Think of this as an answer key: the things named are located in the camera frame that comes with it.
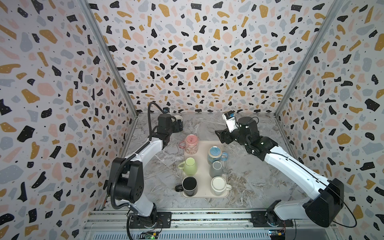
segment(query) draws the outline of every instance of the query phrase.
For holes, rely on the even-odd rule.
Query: gray marble surface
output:
[[[157,116],[151,114],[152,127],[157,125]],[[302,190],[287,176],[259,158],[247,154],[237,142],[224,144],[229,154],[227,161],[228,183],[232,191],[226,198],[186,199],[174,187],[181,184],[182,170],[177,165],[183,161],[184,150],[178,144],[189,134],[200,140],[218,140],[215,130],[225,129],[225,121],[219,113],[182,114],[184,130],[172,134],[169,144],[144,168],[144,193],[158,208],[266,208],[275,200],[292,200],[305,197]],[[257,116],[260,135],[268,136],[287,150],[283,136],[278,131],[272,114],[237,113]],[[136,151],[149,135],[147,114],[139,115],[127,155]],[[105,210],[113,210],[107,199]]]

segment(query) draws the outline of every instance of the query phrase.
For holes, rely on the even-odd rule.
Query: patterned wall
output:
[[[76,1],[0,7],[0,238],[80,239],[131,113]]]
[[[344,182],[349,240],[384,235],[383,4],[345,1],[279,116],[304,164]]]
[[[333,1],[89,0],[138,109],[274,112]]]

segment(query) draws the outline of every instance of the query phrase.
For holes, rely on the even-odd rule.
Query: mug rim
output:
[[[192,189],[192,190],[187,190],[187,189],[184,188],[184,180],[185,180],[186,178],[188,178],[188,177],[191,177],[191,178],[195,179],[195,181],[196,181],[196,186],[195,186],[195,188]],[[183,181],[181,181],[181,186],[183,187],[183,190],[186,191],[186,192],[194,191],[194,190],[197,188],[197,179],[196,179],[195,177],[193,177],[193,176],[186,176],[186,177],[183,179]]]

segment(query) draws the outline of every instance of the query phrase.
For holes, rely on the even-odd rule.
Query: green mug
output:
[[[185,161],[177,165],[179,169],[183,169],[188,176],[195,175],[197,172],[197,164],[192,157],[187,158]]]

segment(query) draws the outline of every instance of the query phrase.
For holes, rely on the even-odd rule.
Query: beige tray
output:
[[[212,178],[209,175],[209,168],[210,164],[208,163],[208,150],[213,147],[217,146],[221,149],[221,151],[224,152],[223,144],[220,141],[199,141],[199,147],[198,151],[195,154],[188,154],[184,151],[184,161],[192,157],[195,159],[197,163],[197,173],[193,175],[197,180],[197,193],[193,197],[188,197],[184,194],[184,192],[181,192],[181,195],[185,198],[223,198],[227,197],[229,195],[229,191],[225,190],[220,196],[216,196],[211,192],[211,181]],[[227,168],[226,162],[221,161],[223,166]],[[227,175],[223,174],[222,177],[224,178],[225,182],[228,183],[228,177]]]

